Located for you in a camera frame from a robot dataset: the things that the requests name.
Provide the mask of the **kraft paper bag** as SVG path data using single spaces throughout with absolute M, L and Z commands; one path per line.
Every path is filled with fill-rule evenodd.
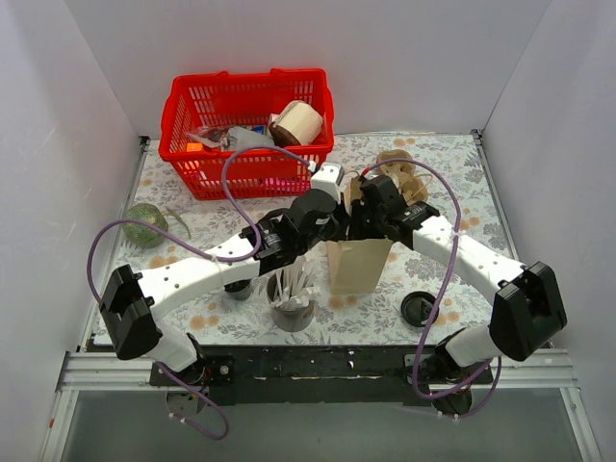
M 427 186 L 433 180 L 429 173 L 416 174 L 411 168 L 384 166 L 377 173 L 389 176 L 407 204 L 427 200 Z M 393 242 L 387 238 L 369 237 L 327 242 L 329 288 L 333 295 L 368 294 L 376 288 L 388 261 Z

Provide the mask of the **black cup lid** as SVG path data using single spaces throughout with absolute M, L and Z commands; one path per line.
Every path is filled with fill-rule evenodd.
M 436 297 L 428 292 L 409 293 L 400 304 L 400 313 L 408 324 L 425 328 L 435 300 Z

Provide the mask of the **stack of black paper cups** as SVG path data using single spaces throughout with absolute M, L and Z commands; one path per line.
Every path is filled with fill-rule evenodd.
M 250 297 L 252 286 L 250 280 L 237 281 L 224 286 L 226 294 L 235 300 L 243 301 Z

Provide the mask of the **red plastic shopping basket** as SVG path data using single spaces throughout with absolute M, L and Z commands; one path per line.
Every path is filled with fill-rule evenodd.
M 162 114 L 160 157 L 192 195 L 222 199 L 298 195 L 310 162 L 334 145 L 334 104 L 320 68 L 182 75 Z

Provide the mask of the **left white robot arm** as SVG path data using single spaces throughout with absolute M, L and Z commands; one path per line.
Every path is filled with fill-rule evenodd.
M 168 313 L 201 295 L 283 269 L 336 236 L 345 213 L 340 194 L 311 189 L 290 207 L 272 211 L 212 248 L 209 258 L 186 258 L 157 269 L 115 269 L 99 311 L 120 360 L 148 356 L 186 385 L 205 372 L 196 340 L 165 323 Z

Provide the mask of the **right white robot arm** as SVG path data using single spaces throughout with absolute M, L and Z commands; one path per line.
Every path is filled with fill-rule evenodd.
M 385 175 L 360 183 L 364 228 L 447 266 L 491 303 L 489 322 L 451 334 L 421 362 L 425 379 L 457 382 L 477 363 L 504 356 L 522 362 L 567 325 L 552 268 L 499 255 L 424 202 L 409 205 Z

